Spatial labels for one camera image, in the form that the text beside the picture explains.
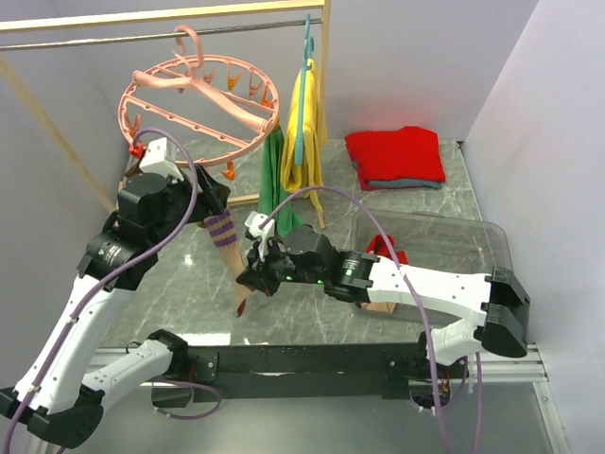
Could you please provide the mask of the beige purple striped sock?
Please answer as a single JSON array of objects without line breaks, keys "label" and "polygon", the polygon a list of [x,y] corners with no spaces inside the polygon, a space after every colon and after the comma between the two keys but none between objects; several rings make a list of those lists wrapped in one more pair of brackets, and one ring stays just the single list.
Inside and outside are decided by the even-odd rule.
[{"label": "beige purple striped sock", "polygon": [[233,278],[234,310],[235,316],[239,318],[245,311],[252,291],[236,281],[245,271],[245,265],[232,213],[226,208],[220,215],[206,218],[203,224]]}]

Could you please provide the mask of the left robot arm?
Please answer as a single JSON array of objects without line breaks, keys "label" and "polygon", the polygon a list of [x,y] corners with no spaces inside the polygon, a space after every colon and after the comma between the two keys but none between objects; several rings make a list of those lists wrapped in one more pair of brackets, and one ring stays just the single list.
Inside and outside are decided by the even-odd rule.
[{"label": "left robot arm", "polygon": [[140,173],[87,245],[71,294],[42,352],[24,377],[1,392],[1,413],[59,451],[88,440],[117,401],[153,378],[192,375],[188,344],[164,329],[118,361],[88,369],[120,307],[129,302],[158,251],[180,229],[225,212],[229,188],[201,165],[178,173]]}]

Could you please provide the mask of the red fleece sock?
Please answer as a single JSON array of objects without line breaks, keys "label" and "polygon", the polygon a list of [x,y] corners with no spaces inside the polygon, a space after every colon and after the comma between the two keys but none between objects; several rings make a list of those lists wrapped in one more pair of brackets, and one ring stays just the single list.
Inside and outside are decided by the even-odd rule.
[{"label": "red fleece sock", "polygon": [[374,236],[366,247],[365,252],[385,256],[386,258],[393,260],[390,250],[393,250],[396,253],[400,264],[406,265],[408,263],[406,253],[403,250],[398,250],[396,248],[395,240],[391,235],[387,235],[387,240],[385,240],[381,235]]}]

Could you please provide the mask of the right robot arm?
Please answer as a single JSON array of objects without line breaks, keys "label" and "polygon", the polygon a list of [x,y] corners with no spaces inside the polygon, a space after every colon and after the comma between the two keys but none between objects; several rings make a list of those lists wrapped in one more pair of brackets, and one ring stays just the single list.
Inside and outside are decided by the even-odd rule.
[{"label": "right robot arm", "polygon": [[267,296],[282,283],[321,285],[346,303],[395,303],[455,317],[427,330],[426,346],[414,357],[424,376],[435,377],[480,350],[505,358],[527,355],[530,298],[507,268],[469,274],[397,265],[384,256],[338,249],[308,225],[284,238],[261,234],[247,260],[237,283]]}]

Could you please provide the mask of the green fleece sock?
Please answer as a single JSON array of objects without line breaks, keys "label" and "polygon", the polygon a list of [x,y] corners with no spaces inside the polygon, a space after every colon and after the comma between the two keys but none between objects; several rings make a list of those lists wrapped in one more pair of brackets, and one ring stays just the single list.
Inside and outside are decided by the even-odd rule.
[{"label": "green fleece sock", "polygon": [[[265,138],[261,153],[261,173],[259,201],[257,211],[269,215],[289,194],[281,182],[281,160],[284,150],[284,134],[279,125]],[[292,202],[275,216],[276,230],[280,236],[286,236],[294,228],[301,226],[301,219],[295,214]]]}]

